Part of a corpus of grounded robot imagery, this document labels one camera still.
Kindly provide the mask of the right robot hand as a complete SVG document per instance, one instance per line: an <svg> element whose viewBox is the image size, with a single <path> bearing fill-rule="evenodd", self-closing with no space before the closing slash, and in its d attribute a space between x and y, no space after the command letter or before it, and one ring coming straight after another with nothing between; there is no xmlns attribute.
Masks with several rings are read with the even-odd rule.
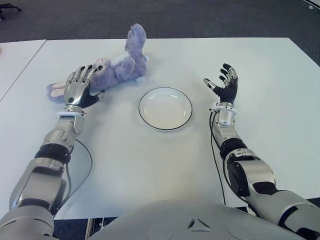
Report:
<svg viewBox="0 0 320 240"><path fill-rule="evenodd" d="M236 70L227 63L222 65L220 73L219 79L223 82L223 87L214 84L208 78L204 78L203 82L219 97L220 102L233 105L238 92L238 74Z"/></svg>

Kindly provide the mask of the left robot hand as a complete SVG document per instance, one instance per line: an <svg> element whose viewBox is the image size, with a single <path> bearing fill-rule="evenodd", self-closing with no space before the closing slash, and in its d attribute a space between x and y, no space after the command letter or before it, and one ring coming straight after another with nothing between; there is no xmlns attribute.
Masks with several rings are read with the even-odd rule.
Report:
<svg viewBox="0 0 320 240"><path fill-rule="evenodd" d="M100 69L92 65L81 66L68 77L64 87L64 103L67 109L85 109L96 104L105 95L101 90L96 95L91 95L91 81Z"/></svg>

